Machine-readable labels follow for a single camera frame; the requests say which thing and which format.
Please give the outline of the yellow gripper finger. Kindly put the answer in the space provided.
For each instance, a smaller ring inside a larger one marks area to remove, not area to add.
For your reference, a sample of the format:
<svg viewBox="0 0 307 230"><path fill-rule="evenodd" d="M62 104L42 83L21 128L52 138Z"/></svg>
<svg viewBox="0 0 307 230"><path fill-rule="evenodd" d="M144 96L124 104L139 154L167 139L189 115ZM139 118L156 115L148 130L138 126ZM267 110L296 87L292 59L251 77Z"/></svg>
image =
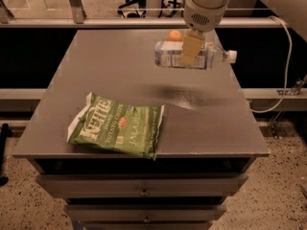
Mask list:
<svg viewBox="0 0 307 230"><path fill-rule="evenodd" d="M190 30L183 37L181 63L191 66L204 44L204 35L198 30Z"/></svg>

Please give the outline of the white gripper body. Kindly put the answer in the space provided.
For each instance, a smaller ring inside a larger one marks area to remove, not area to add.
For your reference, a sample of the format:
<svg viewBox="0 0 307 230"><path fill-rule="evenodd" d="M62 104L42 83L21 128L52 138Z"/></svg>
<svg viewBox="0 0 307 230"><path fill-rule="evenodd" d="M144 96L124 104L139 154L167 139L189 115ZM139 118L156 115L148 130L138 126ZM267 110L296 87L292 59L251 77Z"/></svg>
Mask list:
<svg viewBox="0 0 307 230"><path fill-rule="evenodd" d="M190 29L207 33L219 25L225 9L226 6L208 9L193 0L185 0L183 18Z"/></svg>

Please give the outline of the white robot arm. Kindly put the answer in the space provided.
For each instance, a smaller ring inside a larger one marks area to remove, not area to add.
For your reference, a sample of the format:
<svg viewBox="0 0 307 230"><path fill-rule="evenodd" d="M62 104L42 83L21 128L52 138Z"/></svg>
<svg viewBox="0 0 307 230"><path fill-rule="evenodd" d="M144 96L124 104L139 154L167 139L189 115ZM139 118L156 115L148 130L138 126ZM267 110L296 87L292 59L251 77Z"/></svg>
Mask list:
<svg viewBox="0 0 307 230"><path fill-rule="evenodd" d="M230 0L185 0L183 18L190 32L183 38L182 62L191 66L204 43L204 35L221 22ZM307 0L260 0L307 40Z"/></svg>

